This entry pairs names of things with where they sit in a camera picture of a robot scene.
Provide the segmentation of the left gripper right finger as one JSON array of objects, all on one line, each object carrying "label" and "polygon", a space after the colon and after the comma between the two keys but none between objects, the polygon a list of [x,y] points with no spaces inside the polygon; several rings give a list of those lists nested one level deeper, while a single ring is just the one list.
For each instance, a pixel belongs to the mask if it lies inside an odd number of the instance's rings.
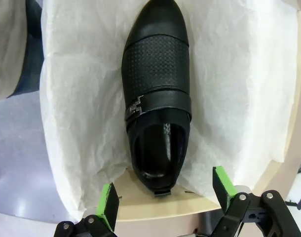
[{"label": "left gripper right finger", "polygon": [[211,236],[237,237],[245,223],[255,223],[264,237],[301,237],[280,193],[256,196],[238,192],[222,166],[213,167],[213,189],[224,213]]}]

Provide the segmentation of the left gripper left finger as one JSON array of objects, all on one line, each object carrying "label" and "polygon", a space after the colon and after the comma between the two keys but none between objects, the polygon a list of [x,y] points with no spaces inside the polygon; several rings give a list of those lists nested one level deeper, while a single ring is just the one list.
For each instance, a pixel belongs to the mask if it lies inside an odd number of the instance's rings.
[{"label": "left gripper left finger", "polygon": [[95,214],[82,218],[78,223],[60,222],[54,237],[114,237],[119,198],[113,183],[105,184]]}]

